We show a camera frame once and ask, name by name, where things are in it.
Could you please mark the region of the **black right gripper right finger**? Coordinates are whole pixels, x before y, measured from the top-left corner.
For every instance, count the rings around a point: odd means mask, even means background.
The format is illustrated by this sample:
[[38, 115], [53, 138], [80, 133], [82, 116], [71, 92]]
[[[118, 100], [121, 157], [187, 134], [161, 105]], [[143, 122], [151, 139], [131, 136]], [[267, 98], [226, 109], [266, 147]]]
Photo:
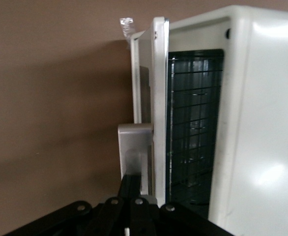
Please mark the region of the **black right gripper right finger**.
[[230, 236], [231, 233], [176, 202], [158, 207], [144, 198], [130, 201], [131, 236]]

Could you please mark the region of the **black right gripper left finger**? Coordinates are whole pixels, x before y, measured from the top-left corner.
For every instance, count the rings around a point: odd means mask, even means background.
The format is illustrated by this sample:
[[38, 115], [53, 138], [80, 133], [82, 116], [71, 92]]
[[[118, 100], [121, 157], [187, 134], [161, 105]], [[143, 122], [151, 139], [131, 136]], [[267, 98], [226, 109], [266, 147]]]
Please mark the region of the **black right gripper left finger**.
[[140, 195], [141, 177], [125, 175], [118, 194], [92, 207], [76, 201], [38, 218], [7, 236], [123, 236], [131, 199]]

